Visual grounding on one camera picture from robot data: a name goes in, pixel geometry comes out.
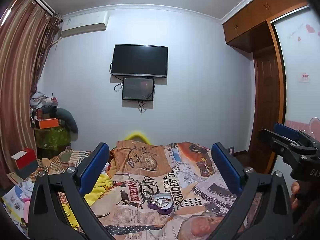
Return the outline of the person's right hand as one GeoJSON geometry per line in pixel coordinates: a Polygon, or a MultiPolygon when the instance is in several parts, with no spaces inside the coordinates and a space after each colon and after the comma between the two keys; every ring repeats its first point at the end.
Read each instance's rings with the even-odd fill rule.
{"type": "Polygon", "coordinates": [[[292,210],[295,211],[296,208],[299,207],[300,205],[300,201],[297,198],[298,194],[299,194],[299,190],[300,190],[300,184],[298,181],[294,181],[291,185],[291,192],[292,195],[290,197],[290,202],[291,202],[291,207],[292,210]]]}

